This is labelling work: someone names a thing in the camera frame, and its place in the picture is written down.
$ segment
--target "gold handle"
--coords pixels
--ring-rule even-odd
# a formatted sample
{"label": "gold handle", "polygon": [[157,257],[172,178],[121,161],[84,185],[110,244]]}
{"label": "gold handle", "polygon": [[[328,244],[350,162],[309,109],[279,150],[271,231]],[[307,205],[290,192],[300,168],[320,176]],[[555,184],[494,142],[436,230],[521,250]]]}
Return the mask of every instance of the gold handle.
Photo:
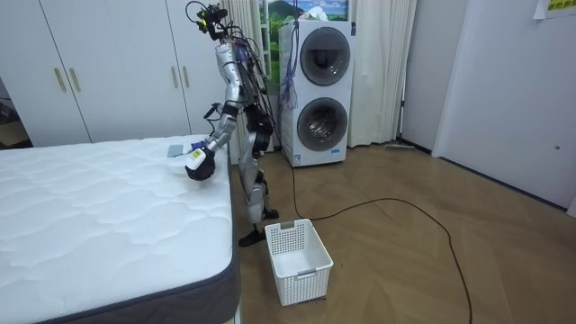
{"label": "gold handle", "polygon": [[172,81],[174,81],[174,88],[178,88],[178,80],[176,79],[176,69],[172,67]]}
{"label": "gold handle", "polygon": [[64,85],[64,80],[62,80],[62,75],[60,74],[60,69],[54,68],[54,73],[56,74],[56,79],[58,80],[58,83],[60,84],[60,89],[62,89],[63,92],[66,92],[66,86]]}
{"label": "gold handle", "polygon": [[184,82],[186,83],[186,87],[190,87],[190,83],[188,82],[188,70],[186,67],[182,67],[182,72],[184,73]]}
{"label": "gold handle", "polygon": [[70,75],[72,76],[72,81],[74,82],[76,91],[81,92],[82,89],[80,89],[80,84],[78,83],[78,79],[76,78],[76,72],[74,72],[73,68],[69,68],[68,71],[70,71]]}

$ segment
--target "laundry basket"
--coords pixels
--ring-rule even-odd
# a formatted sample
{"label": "laundry basket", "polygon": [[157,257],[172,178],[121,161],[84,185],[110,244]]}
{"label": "laundry basket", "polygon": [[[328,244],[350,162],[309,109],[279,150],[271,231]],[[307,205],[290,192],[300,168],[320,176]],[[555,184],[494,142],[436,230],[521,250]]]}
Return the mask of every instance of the laundry basket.
{"label": "laundry basket", "polygon": [[280,303],[325,296],[334,263],[310,220],[268,225],[265,232]]}

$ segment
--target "purple tag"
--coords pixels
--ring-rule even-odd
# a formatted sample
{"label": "purple tag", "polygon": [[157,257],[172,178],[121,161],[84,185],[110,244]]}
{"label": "purple tag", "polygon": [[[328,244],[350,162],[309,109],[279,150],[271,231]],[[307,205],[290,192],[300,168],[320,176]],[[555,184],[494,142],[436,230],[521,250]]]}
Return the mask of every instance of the purple tag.
{"label": "purple tag", "polygon": [[192,151],[195,151],[197,149],[201,149],[202,147],[206,146],[206,142],[205,141],[199,141],[197,143],[192,143]]}

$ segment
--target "washing machine door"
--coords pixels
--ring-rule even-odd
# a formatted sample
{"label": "washing machine door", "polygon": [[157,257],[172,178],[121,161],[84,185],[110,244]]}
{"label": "washing machine door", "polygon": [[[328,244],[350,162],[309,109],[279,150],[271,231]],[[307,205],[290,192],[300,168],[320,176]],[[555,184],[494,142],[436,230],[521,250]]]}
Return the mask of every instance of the washing machine door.
{"label": "washing machine door", "polygon": [[298,117],[298,136],[308,149],[334,148],[348,128],[348,115],[338,101],[320,98],[308,103]]}
{"label": "washing machine door", "polygon": [[350,64],[350,45],[346,36],[331,27],[313,31],[302,44],[300,64],[302,72],[313,84],[335,84]]}

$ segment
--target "dryer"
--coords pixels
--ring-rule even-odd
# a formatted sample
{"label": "dryer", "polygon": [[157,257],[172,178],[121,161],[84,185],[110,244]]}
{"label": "dryer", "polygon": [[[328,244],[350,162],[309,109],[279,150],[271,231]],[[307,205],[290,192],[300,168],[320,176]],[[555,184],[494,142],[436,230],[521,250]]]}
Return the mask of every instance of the dryer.
{"label": "dryer", "polygon": [[[356,24],[299,21],[299,25],[293,86],[280,89],[283,149],[293,167],[343,161],[347,151]],[[279,31],[281,77],[288,68],[293,28],[293,22],[289,22]]]}

